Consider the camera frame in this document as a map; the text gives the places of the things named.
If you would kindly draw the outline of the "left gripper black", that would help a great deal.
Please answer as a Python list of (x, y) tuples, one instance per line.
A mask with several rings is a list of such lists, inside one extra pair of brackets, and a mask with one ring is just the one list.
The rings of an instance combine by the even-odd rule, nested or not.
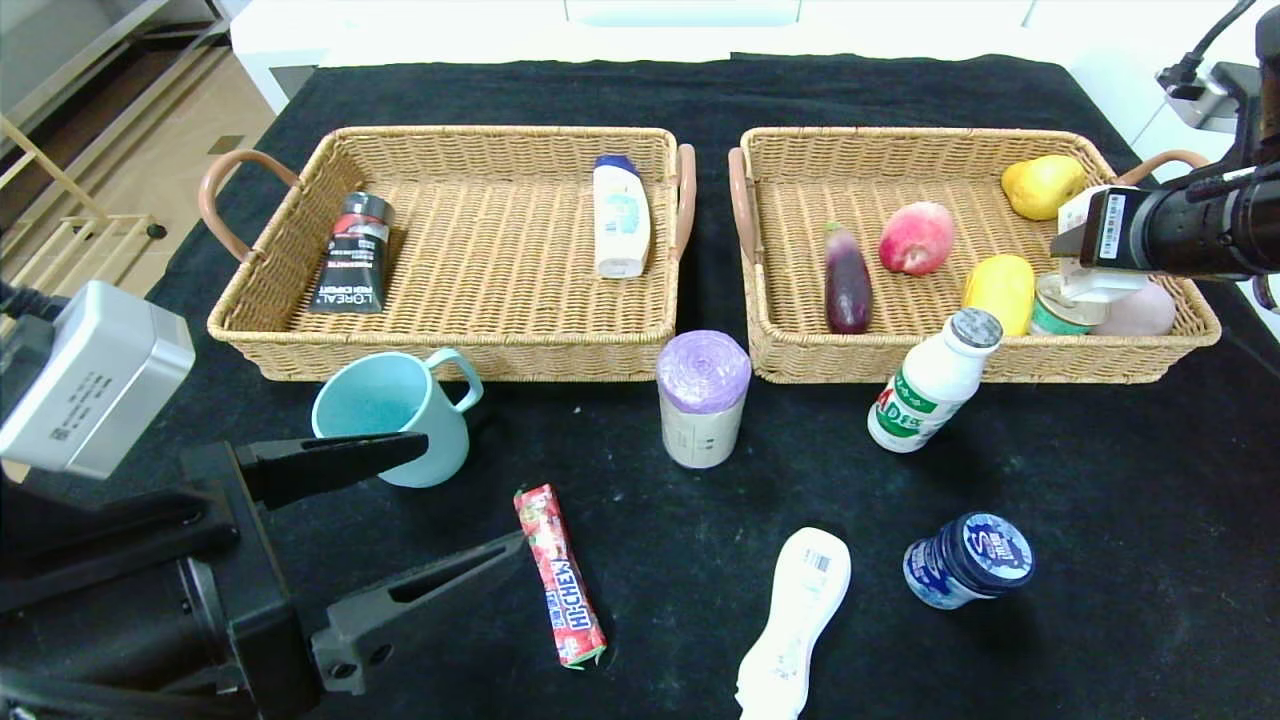
[(515, 573), (522, 532), (326, 607), (306, 646), (255, 502), (351, 487), (425, 455), (419, 432), (196, 448), (170, 487), (90, 507), (3, 482), (3, 702), (88, 717), (293, 719), (365, 694)]

